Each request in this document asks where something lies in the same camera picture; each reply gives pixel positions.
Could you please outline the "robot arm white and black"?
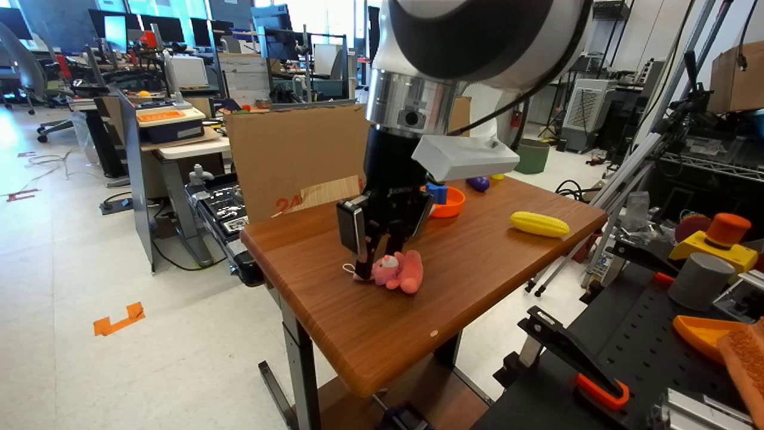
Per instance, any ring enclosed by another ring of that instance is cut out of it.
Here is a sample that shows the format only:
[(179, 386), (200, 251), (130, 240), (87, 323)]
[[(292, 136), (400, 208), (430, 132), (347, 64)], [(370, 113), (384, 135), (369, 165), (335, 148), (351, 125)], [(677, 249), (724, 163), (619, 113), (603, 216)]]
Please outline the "robot arm white and black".
[(354, 276), (372, 277), (421, 229), (430, 182), (500, 174), (519, 165), (502, 139), (450, 125), (469, 85), (526, 104), (570, 67), (594, 0), (384, 0), (369, 94), (364, 193), (338, 206)]

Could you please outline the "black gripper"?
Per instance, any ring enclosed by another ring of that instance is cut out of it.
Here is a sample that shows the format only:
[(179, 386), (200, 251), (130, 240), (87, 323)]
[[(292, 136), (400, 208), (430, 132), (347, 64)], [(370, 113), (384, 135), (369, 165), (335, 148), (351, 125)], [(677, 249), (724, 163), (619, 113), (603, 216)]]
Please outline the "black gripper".
[(364, 249), (354, 263), (354, 276), (360, 283), (372, 277), (378, 242), (388, 237), (383, 257), (402, 251), (430, 206), (422, 193), (428, 173), (414, 161), (416, 147), (419, 136), (370, 130), (364, 155), (364, 193), (338, 203), (339, 242), (347, 249)]

